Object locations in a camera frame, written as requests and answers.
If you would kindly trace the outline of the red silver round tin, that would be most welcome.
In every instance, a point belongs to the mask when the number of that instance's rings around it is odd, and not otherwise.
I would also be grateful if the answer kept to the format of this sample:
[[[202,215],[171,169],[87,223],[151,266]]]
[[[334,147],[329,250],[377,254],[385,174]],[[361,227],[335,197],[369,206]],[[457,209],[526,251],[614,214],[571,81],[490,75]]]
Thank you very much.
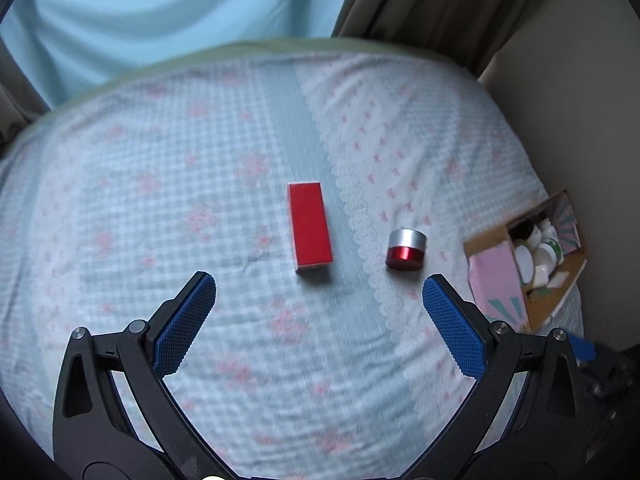
[[[418,230],[393,230],[387,244],[386,266],[397,271],[421,271],[424,266],[426,241],[426,235]]]

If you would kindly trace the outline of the cardboard box pink lining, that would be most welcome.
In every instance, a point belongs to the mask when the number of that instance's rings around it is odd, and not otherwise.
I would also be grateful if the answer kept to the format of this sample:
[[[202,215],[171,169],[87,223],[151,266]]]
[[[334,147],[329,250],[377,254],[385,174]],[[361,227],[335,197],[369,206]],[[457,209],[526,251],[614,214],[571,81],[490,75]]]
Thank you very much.
[[[553,272],[547,287],[531,289],[521,284],[510,237],[524,220],[538,226],[548,218],[558,231],[564,262]],[[506,220],[464,243],[469,263],[469,284],[477,307],[491,321],[503,321],[519,332],[540,330],[555,316],[587,264],[582,229],[570,194],[562,190],[529,210]]]

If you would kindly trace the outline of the white plastic bottle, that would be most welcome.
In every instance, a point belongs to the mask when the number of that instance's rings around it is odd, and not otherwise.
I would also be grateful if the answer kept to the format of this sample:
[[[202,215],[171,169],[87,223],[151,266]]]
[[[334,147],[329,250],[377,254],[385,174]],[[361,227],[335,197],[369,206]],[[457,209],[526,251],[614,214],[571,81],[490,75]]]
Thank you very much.
[[[540,229],[542,238],[545,240],[546,238],[551,238],[556,242],[559,240],[558,231],[555,229],[555,226],[552,224],[551,220],[545,218],[541,220],[538,224],[538,228]]]

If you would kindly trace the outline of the grey brown curtain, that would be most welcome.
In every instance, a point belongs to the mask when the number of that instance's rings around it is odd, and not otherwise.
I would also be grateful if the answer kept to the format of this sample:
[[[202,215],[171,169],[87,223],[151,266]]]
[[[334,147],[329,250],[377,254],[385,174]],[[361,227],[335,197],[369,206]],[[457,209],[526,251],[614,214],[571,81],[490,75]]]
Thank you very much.
[[[344,0],[332,35],[390,42],[451,58],[480,76],[528,0]]]

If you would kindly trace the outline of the white jar green label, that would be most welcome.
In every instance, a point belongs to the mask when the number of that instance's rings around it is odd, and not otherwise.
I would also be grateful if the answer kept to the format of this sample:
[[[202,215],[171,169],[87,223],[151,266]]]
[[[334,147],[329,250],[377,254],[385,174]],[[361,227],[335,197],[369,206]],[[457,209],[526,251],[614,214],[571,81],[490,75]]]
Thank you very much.
[[[544,238],[534,251],[535,266],[541,266],[552,274],[564,262],[560,244],[553,238]]]

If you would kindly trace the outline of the red rectangular box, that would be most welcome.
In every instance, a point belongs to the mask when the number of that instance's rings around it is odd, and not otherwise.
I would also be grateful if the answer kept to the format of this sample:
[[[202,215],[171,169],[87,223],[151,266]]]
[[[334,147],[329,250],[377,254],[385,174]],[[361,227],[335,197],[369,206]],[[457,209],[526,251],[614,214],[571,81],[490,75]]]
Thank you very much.
[[[292,182],[286,190],[295,271],[328,266],[333,252],[320,183]]]

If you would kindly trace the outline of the white earbuds case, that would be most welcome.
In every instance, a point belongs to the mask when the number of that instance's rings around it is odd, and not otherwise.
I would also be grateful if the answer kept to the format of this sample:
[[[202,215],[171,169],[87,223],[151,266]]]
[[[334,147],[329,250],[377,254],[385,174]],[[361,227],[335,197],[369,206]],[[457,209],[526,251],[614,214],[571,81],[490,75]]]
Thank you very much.
[[[553,269],[548,266],[544,266],[543,264],[536,264],[534,269],[534,277],[532,284],[530,284],[531,289],[540,289],[547,287],[550,278],[552,277]]]

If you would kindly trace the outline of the light blue curtain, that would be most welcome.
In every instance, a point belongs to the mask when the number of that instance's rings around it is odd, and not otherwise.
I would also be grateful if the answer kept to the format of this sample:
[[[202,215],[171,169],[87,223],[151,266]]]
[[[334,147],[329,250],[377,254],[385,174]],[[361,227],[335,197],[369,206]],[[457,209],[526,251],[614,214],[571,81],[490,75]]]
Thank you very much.
[[[246,40],[327,37],[344,0],[14,0],[1,38],[50,107],[138,68]]]

